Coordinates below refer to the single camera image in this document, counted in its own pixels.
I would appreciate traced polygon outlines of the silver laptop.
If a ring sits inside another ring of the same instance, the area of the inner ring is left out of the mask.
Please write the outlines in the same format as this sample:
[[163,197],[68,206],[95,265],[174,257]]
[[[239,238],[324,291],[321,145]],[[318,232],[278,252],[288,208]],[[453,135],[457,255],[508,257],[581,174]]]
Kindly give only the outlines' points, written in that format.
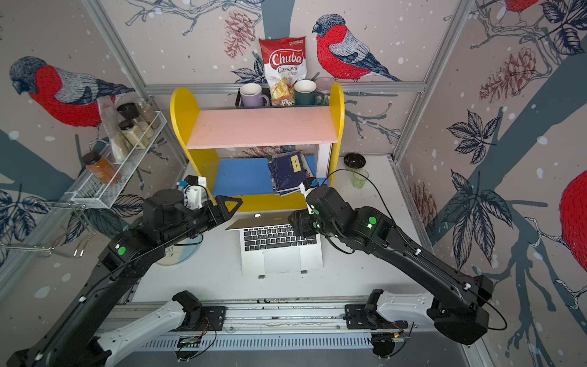
[[288,215],[258,213],[227,227],[238,234],[243,275],[264,278],[287,272],[303,274],[323,267],[320,237],[306,239],[294,235]]

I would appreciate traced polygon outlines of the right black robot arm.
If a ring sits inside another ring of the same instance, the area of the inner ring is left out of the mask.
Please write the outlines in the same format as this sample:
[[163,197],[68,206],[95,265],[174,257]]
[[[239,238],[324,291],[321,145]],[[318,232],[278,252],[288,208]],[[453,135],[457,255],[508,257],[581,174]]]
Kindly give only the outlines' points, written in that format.
[[306,202],[307,209],[288,217],[294,235],[334,237],[405,273],[433,295],[426,314],[454,342],[471,345],[489,331],[490,315],[484,308],[494,290],[489,278],[454,269],[407,236],[391,217],[371,206],[351,208],[332,187],[313,189]]

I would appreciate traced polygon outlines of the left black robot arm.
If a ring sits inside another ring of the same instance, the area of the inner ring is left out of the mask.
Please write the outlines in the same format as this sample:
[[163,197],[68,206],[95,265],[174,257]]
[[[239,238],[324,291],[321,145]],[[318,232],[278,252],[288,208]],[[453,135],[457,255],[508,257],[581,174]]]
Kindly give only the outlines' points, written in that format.
[[98,344],[96,331],[120,298],[162,259],[166,248],[232,219],[242,205],[218,195],[199,209],[184,205],[175,189],[158,191],[143,203],[142,221],[116,235],[99,256],[76,299],[35,344],[14,352],[9,366],[104,366],[112,352]]

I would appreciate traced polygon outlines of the tall black lid spice jar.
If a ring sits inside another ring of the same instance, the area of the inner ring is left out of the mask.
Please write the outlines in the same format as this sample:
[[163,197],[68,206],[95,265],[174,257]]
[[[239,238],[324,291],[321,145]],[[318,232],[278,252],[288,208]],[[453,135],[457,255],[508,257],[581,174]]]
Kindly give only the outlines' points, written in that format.
[[122,131],[130,130],[130,125],[134,125],[134,127],[138,127],[142,131],[146,139],[151,139],[154,136],[153,129],[141,116],[138,107],[133,102],[124,103],[118,106],[116,110],[123,118],[123,121],[119,122],[119,128]]

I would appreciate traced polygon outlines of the yellow pink blue shelf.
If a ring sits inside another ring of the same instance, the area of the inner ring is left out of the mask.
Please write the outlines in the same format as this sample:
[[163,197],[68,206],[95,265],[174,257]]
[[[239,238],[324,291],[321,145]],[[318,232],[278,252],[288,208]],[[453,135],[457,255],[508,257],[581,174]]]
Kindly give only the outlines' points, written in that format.
[[302,209],[302,194],[280,197],[272,190],[262,159],[221,161],[220,149],[313,145],[310,166],[319,178],[333,180],[345,125],[340,83],[332,86],[328,106],[201,110],[187,88],[171,96],[171,122],[194,171],[206,178],[214,196],[242,199],[242,212]]

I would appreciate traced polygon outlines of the stack of dark blue books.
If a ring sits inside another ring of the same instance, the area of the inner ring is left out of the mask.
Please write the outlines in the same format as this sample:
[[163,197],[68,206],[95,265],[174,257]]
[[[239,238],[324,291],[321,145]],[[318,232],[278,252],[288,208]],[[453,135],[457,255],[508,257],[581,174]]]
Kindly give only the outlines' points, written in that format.
[[300,185],[314,176],[315,160],[302,151],[276,154],[268,158],[271,184],[280,197],[300,192]]

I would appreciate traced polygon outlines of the green drinking glass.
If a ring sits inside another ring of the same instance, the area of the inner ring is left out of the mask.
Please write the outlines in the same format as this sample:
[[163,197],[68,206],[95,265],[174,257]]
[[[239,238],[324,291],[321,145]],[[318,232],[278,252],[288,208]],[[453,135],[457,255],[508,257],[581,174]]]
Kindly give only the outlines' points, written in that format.
[[362,189],[368,182],[368,172],[364,169],[353,171],[352,185],[356,189]]

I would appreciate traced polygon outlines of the cream and blue plate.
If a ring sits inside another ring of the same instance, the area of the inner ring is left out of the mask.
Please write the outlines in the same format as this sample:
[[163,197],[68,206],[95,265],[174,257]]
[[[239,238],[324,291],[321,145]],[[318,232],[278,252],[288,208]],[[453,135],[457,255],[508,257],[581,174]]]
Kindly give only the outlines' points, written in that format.
[[164,257],[157,261],[160,266],[174,266],[188,260],[200,247],[203,235],[185,239],[165,249]]

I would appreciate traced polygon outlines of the black bowl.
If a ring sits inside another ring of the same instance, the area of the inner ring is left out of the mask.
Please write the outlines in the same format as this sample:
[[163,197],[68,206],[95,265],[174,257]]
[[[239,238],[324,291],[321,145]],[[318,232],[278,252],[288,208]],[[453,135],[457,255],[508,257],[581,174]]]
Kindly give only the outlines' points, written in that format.
[[347,168],[359,170],[365,167],[366,158],[359,153],[348,153],[344,156],[343,163]]

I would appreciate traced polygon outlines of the lilac mug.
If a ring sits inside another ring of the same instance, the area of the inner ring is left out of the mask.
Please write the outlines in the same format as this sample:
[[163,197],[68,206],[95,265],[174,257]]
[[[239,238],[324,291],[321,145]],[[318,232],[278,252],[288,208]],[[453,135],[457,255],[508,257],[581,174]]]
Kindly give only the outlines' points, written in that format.
[[244,107],[267,107],[271,104],[269,97],[263,93],[262,88],[259,84],[244,84],[239,89],[239,92],[241,96],[242,105],[244,105]]

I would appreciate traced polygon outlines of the orange spice jar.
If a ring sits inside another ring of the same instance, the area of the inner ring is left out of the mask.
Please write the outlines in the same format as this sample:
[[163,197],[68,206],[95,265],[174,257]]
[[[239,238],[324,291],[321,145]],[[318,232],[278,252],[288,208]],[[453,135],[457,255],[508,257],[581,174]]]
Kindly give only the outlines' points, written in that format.
[[106,158],[96,152],[89,152],[82,156],[86,168],[104,184],[117,184],[120,174],[117,168]]

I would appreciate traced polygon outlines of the pink cup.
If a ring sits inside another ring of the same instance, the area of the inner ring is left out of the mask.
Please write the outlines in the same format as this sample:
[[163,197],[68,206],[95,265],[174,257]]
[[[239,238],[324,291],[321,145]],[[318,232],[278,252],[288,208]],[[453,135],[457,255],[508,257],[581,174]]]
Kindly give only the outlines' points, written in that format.
[[335,83],[332,77],[318,77],[315,79],[316,92],[315,92],[315,105],[316,106],[328,106],[330,104],[330,94]]

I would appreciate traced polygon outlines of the red Chuba chips bag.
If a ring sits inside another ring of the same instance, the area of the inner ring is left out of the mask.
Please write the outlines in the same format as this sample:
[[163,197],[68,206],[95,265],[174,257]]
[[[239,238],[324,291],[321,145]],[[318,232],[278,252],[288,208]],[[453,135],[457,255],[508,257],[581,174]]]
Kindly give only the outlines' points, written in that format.
[[294,106],[294,84],[307,76],[306,38],[260,39],[273,106]]

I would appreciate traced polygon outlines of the aluminium mounting rail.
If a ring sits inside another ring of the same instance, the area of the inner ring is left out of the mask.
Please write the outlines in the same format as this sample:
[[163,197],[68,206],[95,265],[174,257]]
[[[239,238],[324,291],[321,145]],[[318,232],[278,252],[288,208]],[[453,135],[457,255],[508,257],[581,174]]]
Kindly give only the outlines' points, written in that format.
[[[407,321],[419,332],[437,332],[426,315],[432,298],[425,294],[383,296],[378,309],[394,321]],[[348,333],[344,320],[348,304],[366,304],[366,296],[349,298],[281,298],[205,301],[226,308],[224,334]]]

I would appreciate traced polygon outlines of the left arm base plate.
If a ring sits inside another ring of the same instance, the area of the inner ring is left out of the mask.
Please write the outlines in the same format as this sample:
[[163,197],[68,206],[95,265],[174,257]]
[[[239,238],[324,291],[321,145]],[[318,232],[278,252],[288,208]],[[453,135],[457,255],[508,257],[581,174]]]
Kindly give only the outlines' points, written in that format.
[[183,323],[177,330],[180,331],[204,331],[212,330],[220,332],[223,330],[226,320],[227,307],[203,306],[189,311]]

